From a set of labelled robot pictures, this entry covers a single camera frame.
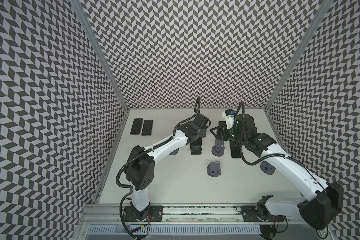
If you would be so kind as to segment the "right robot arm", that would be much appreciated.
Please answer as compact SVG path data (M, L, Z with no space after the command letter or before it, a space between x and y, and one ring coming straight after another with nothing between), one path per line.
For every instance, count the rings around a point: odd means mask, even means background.
M301 194L295 199L263 196L255 208L260 221L268 221L273 216L299 218L315 230L322 231L341 213L344 189L338 182L329 183L315 175L285 152L275 139L259 133L254 118L245 113L243 106L236 111L223 111L222 117L226 122L223 139L239 144L240 157L245 164L256 166L267 162Z

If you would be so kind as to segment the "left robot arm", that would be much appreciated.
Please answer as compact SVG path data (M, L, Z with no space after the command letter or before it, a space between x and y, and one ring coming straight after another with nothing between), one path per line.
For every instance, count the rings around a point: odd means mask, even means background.
M123 172L132 192L131 207L139 220L149 215L151 203L148 186L152 183L156 165L168 155L203 137L211 121L201 113L179 122L171 135L146 146L135 146L126 162Z

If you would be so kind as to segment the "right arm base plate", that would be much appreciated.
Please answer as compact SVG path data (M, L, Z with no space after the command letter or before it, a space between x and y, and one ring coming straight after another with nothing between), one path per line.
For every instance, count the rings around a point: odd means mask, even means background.
M265 207L245 205L240 209L244 222L273 222L275 219Z

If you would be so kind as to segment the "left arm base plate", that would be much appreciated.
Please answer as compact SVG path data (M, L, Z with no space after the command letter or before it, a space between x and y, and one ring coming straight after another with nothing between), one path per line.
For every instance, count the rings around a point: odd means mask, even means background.
M161 222L163 217L163 206L148 205L139 212L134 206L126 206L122 210L122 217L125 222Z

